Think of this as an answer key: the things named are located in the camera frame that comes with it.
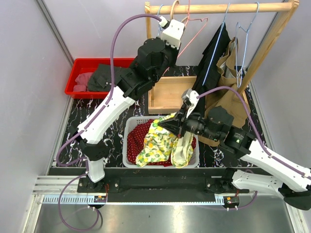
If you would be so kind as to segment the yellow floral garment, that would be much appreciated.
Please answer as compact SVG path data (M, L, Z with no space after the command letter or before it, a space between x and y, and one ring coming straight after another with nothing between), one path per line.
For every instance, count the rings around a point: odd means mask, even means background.
M170 162L176 168L183 168L189 164L196 147L194 134L186 132L182 138L178 138L159 125L160 122L174 116L175 113L172 113L151 121L143 141L143 148L135 159L137 166Z

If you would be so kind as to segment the red polka dot garment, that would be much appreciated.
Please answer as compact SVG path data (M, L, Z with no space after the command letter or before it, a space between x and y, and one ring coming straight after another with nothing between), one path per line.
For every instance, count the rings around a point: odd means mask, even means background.
M144 166L174 166L171 154L177 137L158 126L158 120L148 120L137 125L127 136L127 160Z

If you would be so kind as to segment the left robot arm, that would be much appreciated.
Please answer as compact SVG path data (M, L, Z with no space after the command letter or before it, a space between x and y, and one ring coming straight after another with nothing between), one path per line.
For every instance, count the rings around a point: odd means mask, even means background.
M88 187L94 192L104 189L103 134L110 125L160 80L164 71L175 65L181 40L172 38L147 39L138 48L137 56L128 68L122 69L111 79L109 91L97 109L75 130L75 140L86 156Z

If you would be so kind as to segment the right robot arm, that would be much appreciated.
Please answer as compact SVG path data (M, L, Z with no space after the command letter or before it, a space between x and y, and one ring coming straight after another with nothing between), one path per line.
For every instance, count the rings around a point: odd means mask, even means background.
M218 106L212 108L206 118L198 114L185 117L179 112L159 125L179 138L192 133L218 141L222 152L268 172L268 175L259 175L228 168L220 181L225 192L229 193L234 189L259 191L275 195L297 209L310 210L310 168L298 165L265 147L259 139L232 123L233 116Z

